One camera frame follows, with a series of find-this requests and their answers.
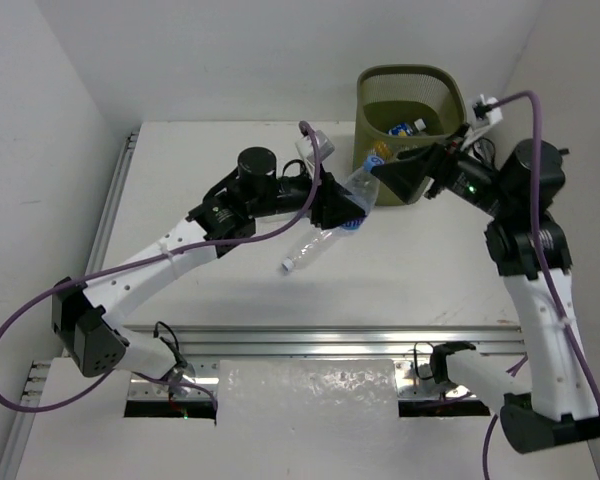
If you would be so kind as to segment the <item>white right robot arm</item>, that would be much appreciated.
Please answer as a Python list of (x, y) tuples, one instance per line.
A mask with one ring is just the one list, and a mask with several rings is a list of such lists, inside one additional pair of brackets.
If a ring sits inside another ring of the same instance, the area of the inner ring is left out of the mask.
[(371, 168), (402, 200), (417, 181), (430, 178), (426, 197), (447, 190), (490, 216), (486, 246), (518, 315), (531, 381), (520, 383), (488, 366), (469, 342), (435, 347), (430, 367), (435, 383), (462, 384), (494, 410), (521, 454), (600, 438), (599, 407), (579, 362), (570, 251), (548, 212), (565, 184), (567, 153), (543, 142), (535, 158), (527, 139), (494, 169), (446, 141)]

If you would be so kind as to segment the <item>clear bottle dark blue label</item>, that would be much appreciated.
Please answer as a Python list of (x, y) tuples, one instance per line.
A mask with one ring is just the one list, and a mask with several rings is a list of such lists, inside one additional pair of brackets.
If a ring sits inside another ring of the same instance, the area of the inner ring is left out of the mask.
[(396, 137), (411, 137), (416, 135), (423, 135), (426, 131), (427, 125), (423, 119), (417, 119), (412, 123), (401, 122), (391, 127), (387, 134)]

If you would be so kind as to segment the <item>clear unlabelled bottle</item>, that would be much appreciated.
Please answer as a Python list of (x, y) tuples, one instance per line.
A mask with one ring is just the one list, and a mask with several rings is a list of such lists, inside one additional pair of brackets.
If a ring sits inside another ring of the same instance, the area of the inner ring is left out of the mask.
[(343, 228), (330, 230), (311, 228), (284, 255), (280, 263), (282, 273), (292, 274), (306, 269), (347, 236), (348, 233)]

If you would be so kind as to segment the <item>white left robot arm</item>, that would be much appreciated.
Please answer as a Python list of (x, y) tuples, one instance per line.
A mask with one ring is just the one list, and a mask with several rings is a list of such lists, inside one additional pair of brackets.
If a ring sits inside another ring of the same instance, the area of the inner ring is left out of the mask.
[(114, 369), (164, 380), (184, 368), (175, 345), (125, 328), (140, 305), (189, 271), (222, 258), (256, 233), (256, 221), (309, 208), (306, 217), (321, 229), (365, 216), (361, 194), (324, 169), (311, 179), (278, 176), (277, 159), (250, 147), (236, 167), (176, 226), (112, 273), (90, 280), (65, 278), (52, 295), (52, 328), (83, 376)]

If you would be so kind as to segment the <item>blue cap water bottle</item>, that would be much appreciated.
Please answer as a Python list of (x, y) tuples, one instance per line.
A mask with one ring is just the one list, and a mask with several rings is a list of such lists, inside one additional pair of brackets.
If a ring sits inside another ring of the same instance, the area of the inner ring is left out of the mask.
[(340, 229), (345, 231), (357, 230), (374, 207), (380, 188), (380, 181), (371, 174), (371, 170), (384, 164), (377, 155), (368, 155), (362, 166), (356, 169), (346, 180), (344, 187), (350, 192), (349, 198), (364, 210), (364, 214), (354, 220), (345, 222)]

